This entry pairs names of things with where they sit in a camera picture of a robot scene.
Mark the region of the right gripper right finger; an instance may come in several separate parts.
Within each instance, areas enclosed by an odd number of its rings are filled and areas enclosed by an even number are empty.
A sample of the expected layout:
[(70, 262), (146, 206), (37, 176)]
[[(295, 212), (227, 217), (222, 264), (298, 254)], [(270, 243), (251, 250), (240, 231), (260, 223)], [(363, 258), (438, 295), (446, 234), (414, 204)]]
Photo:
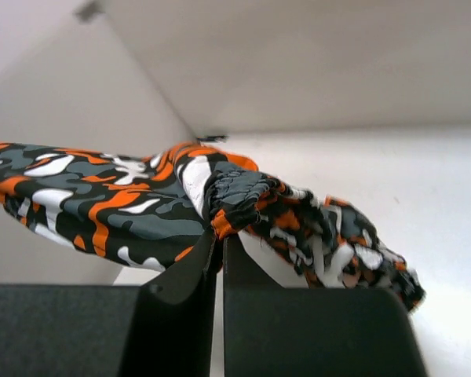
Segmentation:
[(406, 310), (382, 289), (286, 288), (223, 243), (226, 376), (425, 376)]

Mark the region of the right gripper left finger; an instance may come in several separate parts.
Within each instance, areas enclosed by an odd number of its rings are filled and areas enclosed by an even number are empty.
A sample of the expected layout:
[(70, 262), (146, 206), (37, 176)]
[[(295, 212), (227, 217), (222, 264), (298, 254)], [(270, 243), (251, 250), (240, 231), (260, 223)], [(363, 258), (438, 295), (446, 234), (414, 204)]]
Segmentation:
[(142, 285), (0, 284), (0, 376), (207, 376), (217, 242)]

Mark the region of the orange camouflage shorts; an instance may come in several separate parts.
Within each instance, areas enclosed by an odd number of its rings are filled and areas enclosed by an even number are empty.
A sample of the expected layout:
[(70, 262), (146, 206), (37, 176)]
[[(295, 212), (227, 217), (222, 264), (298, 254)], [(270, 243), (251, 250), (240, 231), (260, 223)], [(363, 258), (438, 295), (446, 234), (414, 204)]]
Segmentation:
[(425, 297), (351, 203), (198, 142), (144, 158), (0, 142), (0, 207), (39, 236), (129, 267), (162, 272), (206, 232), (247, 232), (310, 287), (382, 287), (410, 311)]

